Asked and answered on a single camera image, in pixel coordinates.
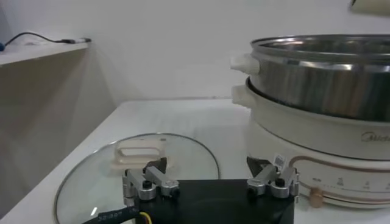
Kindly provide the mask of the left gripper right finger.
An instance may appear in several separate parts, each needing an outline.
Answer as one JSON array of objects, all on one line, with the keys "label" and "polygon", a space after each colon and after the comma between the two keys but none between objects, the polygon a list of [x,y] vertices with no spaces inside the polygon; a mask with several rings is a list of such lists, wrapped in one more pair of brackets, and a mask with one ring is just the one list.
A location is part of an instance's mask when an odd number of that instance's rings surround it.
[{"label": "left gripper right finger", "polygon": [[247,166],[252,178],[246,181],[247,199],[256,201],[266,195],[277,200],[292,198],[295,203],[299,197],[299,173],[294,167],[280,170],[266,159],[248,156]]}]

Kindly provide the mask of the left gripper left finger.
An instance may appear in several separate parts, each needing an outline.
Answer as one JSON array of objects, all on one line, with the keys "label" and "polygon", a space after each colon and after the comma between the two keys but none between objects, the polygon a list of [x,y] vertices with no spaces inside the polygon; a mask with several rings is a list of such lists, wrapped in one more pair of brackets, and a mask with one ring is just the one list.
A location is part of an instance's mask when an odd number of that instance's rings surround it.
[{"label": "left gripper left finger", "polygon": [[180,196],[177,180],[166,175],[167,158],[150,161],[142,169],[126,169],[122,175],[123,202],[133,206],[136,199],[152,201],[158,195],[176,199]]}]

